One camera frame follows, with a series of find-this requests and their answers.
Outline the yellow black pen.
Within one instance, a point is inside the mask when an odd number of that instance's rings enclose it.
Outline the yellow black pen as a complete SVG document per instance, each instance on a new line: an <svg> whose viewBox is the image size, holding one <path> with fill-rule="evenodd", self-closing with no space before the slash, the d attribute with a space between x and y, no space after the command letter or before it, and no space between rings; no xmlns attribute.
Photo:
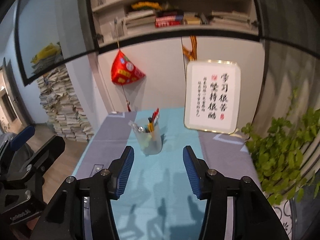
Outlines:
<svg viewBox="0 0 320 240"><path fill-rule="evenodd" d="M149 129L149 132L152 133L154 131L153 118L149 117L148 121L149 121L148 129Z"/></svg>

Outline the red pen with clear grip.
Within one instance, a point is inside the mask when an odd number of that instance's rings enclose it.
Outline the red pen with clear grip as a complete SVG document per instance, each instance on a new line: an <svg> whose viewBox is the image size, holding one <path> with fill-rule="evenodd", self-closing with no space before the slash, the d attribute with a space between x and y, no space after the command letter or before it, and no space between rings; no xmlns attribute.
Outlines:
<svg viewBox="0 0 320 240"><path fill-rule="evenodd" d="M152 122L153 122L153 124L155 124L158 114L159 114L159 108L157 108L152 114Z"/></svg>

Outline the green highlighter pen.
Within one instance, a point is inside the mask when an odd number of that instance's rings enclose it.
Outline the green highlighter pen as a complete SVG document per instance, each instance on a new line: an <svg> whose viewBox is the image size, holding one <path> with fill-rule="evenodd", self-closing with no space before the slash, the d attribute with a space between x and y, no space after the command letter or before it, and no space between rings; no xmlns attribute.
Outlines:
<svg viewBox="0 0 320 240"><path fill-rule="evenodd" d="M152 133L142 133L140 146L143 150L149 146L151 139Z"/></svg>

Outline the stack of papers on floor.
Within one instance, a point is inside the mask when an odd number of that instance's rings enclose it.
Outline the stack of papers on floor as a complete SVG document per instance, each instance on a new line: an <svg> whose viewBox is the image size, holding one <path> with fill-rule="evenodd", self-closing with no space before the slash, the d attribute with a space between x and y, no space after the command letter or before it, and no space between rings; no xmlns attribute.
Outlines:
<svg viewBox="0 0 320 240"><path fill-rule="evenodd" d="M77 97L67 68L63 65L37 80L40 105L48 115L48 124L54 132L72 141L88 142L93 128Z"/></svg>

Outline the green potted plant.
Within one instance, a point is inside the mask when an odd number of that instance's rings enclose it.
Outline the green potted plant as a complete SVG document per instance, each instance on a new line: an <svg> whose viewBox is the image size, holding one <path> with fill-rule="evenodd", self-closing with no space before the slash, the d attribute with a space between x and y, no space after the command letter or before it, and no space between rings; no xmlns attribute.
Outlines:
<svg viewBox="0 0 320 240"><path fill-rule="evenodd" d="M294 85L288 77L279 86L267 79L253 121L241 129L262 191L271 205L297 198L295 184L302 159L298 156L292 117Z"/></svg>

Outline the blue grey tablecloth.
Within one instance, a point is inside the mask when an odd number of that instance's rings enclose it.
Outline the blue grey tablecloth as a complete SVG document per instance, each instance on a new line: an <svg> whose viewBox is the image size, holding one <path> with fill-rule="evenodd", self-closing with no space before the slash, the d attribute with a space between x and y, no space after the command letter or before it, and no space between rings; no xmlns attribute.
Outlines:
<svg viewBox="0 0 320 240"><path fill-rule="evenodd" d="M109 114L82 154L73 174L93 176L131 146L135 158L124 194L112 202L120 239L197 239L206 203L192 193L183 163L183 148L224 176L239 179L257 173L238 134L226 135L187 129L181 108L161 109L159 128L162 149L144 154L129 121L141 121L150 111Z"/></svg>

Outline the frosted plastic pen cup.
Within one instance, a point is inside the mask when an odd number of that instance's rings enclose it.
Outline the frosted plastic pen cup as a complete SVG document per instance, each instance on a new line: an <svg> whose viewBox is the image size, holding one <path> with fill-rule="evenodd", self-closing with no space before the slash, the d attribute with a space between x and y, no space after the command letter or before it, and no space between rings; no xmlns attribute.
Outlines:
<svg viewBox="0 0 320 240"><path fill-rule="evenodd" d="M154 125L153 132L142 132L140 127L145 128L148 119L140 119L136 121L138 130L134 130L140 149L145 155L156 155L162 149L162 138L158 122Z"/></svg>

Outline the framed calligraphy sign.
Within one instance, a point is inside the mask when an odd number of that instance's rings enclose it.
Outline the framed calligraphy sign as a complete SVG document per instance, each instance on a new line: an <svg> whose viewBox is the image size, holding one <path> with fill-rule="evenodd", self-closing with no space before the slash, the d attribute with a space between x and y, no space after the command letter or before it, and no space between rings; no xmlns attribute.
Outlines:
<svg viewBox="0 0 320 240"><path fill-rule="evenodd" d="M186 67L184 125L232 134L240 107L241 69L232 61L191 61Z"/></svg>

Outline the red pyramid hanging ornament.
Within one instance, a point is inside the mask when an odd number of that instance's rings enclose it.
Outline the red pyramid hanging ornament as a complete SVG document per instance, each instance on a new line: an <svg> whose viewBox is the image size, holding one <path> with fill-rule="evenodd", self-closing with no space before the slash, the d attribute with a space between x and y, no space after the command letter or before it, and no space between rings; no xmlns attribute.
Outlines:
<svg viewBox="0 0 320 240"><path fill-rule="evenodd" d="M144 77L145 74L121 50L118 50L111 67L111 81L116 85L127 85Z"/></svg>

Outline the grey curtain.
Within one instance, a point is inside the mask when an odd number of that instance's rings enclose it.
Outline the grey curtain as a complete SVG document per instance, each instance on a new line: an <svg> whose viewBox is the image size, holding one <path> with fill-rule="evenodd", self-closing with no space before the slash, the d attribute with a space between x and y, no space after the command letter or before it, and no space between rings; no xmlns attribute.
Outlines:
<svg viewBox="0 0 320 240"><path fill-rule="evenodd" d="M301 157L300 177L295 184L298 200L307 194L307 187L314 187L313 198L319 192L319 59L305 52L298 52L298 67L293 87L295 135L298 156Z"/></svg>

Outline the grey bookshelf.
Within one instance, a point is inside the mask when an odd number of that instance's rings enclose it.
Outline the grey bookshelf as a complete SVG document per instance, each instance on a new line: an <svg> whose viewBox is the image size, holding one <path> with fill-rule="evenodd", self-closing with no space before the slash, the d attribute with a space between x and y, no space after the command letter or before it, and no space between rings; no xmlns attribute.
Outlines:
<svg viewBox="0 0 320 240"><path fill-rule="evenodd" d="M258 36L254 0L90 0L98 46L112 50L178 36ZM155 27L159 17L183 15L181 25Z"/></svg>

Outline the red book on shelf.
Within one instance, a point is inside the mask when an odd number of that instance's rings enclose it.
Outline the red book on shelf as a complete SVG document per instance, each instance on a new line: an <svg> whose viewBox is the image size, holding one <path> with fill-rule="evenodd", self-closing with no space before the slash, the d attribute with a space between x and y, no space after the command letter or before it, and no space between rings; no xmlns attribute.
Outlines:
<svg viewBox="0 0 320 240"><path fill-rule="evenodd" d="M183 21L183 15L159 17L159 18L156 18L155 20L155 27L162 28L162 27L181 25L182 21Z"/></svg>

